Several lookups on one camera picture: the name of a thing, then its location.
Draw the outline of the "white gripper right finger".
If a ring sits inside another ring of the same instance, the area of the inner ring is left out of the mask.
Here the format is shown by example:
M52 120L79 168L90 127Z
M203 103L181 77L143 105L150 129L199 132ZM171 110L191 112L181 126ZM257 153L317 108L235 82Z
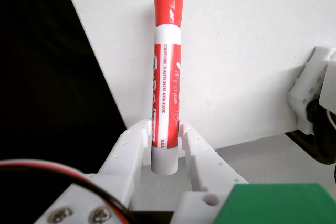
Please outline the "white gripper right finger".
M233 187L247 181L190 124L180 122L179 137L192 190L181 196L173 223L214 223Z

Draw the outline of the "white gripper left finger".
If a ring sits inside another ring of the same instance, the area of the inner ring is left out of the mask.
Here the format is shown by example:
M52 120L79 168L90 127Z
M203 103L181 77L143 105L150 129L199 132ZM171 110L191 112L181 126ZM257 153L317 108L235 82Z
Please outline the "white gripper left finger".
M120 135L100 170L88 177L127 209L133 210L143 153L150 146L151 120L144 119ZM121 223L121 219L98 196L72 184L36 222Z

